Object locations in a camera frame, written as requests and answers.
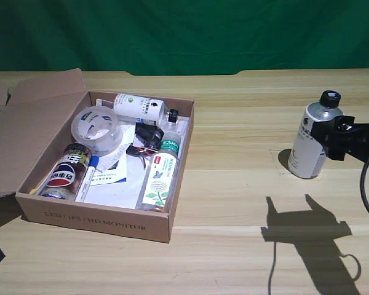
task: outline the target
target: small white bottle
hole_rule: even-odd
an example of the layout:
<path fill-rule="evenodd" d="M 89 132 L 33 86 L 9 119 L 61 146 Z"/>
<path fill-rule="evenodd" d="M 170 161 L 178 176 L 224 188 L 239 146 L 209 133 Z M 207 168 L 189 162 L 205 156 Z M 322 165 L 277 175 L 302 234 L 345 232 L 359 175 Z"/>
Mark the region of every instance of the small white bottle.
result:
<path fill-rule="evenodd" d="M 311 179 L 320 173 L 327 156 L 322 145 L 311 136 L 312 125 L 314 122 L 329 121 L 343 115 L 338 108 L 340 98 L 338 92 L 327 90 L 318 102 L 306 107 L 288 158 L 288 169 L 295 176 Z"/>
<path fill-rule="evenodd" d="M 146 171 L 136 209 L 168 212 L 178 166 L 180 135 L 166 131 L 159 152 L 154 154 Z"/>
<path fill-rule="evenodd" d="M 160 127 L 170 120 L 170 116 L 178 117 L 176 109 L 168 109 L 162 100 L 120 93 L 116 96 L 113 111 L 119 120 L 125 120 Z"/>

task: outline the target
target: marker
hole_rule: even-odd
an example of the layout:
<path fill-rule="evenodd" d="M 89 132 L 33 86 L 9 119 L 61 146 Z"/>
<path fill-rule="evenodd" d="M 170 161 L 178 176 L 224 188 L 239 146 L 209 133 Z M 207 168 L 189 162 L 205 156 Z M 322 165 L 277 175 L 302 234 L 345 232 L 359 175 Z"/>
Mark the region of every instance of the marker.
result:
<path fill-rule="evenodd" d="M 83 202 L 86 197 L 86 193 L 89 190 L 90 183 L 92 183 L 94 171 L 96 170 L 98 164 L 98 157 L 93 155 L 90 159 L 90 165 L 86 171 L 84 180 L 79 188 L 78 193 L 76 194 L 75 202 Z"/>

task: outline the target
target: open cardboard box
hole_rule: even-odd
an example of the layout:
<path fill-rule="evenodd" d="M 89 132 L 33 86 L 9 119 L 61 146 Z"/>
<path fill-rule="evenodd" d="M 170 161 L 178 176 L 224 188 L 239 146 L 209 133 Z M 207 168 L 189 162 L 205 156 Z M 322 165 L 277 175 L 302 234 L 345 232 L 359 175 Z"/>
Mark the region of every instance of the open cardboard box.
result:
<path fill-rule="evenodd" d="M 74 141 L 70 127 L 75 115 L 94 105 L 97 98 L 114 101 L 116 94 L 88 91 L 80 69 L 21 81 L 7 106 L 3 108 L 5 103 L 0 104 L 0 196 L 15 193 L 31 222 L 168 243 L 194 122 L 193 100 L 147 96 L 164 100 L 169 108 L 189 117 L 168 213 L 29 194 L 48 174 L 65 147 Z"/>

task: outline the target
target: black cap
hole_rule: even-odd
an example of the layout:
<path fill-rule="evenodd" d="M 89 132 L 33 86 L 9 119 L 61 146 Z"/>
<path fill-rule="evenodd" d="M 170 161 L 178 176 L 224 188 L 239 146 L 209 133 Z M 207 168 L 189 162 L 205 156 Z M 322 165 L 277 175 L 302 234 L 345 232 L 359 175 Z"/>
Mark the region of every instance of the black cap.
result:
<path fill-rule="evenodd" d="M 327 108 L 337 108 L 340 101 L 340 94 L 336 91 L 326 90 L 321 94 L 320 104 Z"/>
<path fill-rule="evenodd" d="M 176 123 L 178 120 L 178 110 L 177 109 L 170 109 L 168 113 L 168 121 L 172 123 Z"/>

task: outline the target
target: clear packing tape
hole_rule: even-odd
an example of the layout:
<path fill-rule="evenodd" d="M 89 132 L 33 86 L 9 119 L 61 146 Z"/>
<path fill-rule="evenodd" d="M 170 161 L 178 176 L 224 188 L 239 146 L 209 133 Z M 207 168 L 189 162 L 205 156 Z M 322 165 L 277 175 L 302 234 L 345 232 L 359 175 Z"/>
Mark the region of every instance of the clear packing tape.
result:
<path fill-rule="evenodd" d="M 91 106 L 78 113 L 71 124 L 71 133 L 78 143 L 99 157 L 113 152 L 122 139 L 117 115 L 105 106 Z"/>

